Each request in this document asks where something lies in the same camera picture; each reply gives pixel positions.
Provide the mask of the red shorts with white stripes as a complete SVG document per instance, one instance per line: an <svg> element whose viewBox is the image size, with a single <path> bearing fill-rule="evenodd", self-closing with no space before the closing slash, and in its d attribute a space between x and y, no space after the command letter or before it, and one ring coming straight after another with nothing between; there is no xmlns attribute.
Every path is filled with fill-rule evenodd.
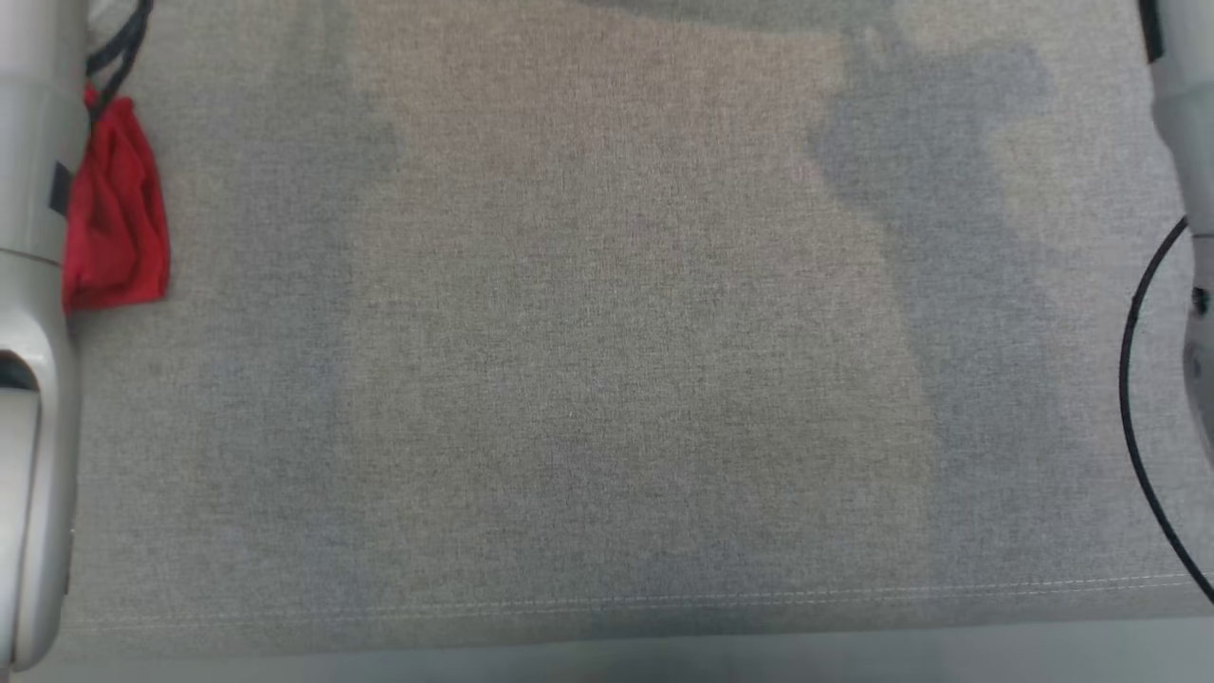
<svg viewBox="0 0 1214 683"><path fill-rule="evenodd" d="M90 129L66 212L66 314L165 298L171 246L157 156L134 99L117 96Z"/></svg>

